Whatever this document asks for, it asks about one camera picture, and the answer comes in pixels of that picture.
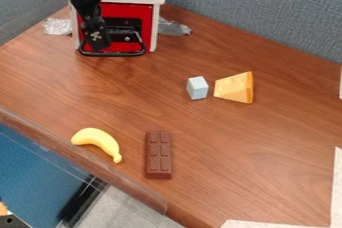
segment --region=cheese wedge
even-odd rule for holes
[[[214,97],[253,103],[253,73],[245,72],[215,82]]]

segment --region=toy banana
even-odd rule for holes
[[[74,145],[93,144],[113,157],[114,163],[119,163],[122,156],[119,153],[118,142],[106,132],[96,128],[85,128],[78,131],[72,138]]]

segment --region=floor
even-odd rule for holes
[[[154,211],[114,187],[105,189],[75,228],[181,228],[183,226]]]

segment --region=small cube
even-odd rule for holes
[[[186,90],[192,100],[206,98],[209,91],[209,85],[203,76],[188,79]]]

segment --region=chocolate bar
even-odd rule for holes
[[[147,178],[171,179],[171,134],[149,132],[146,138]]]

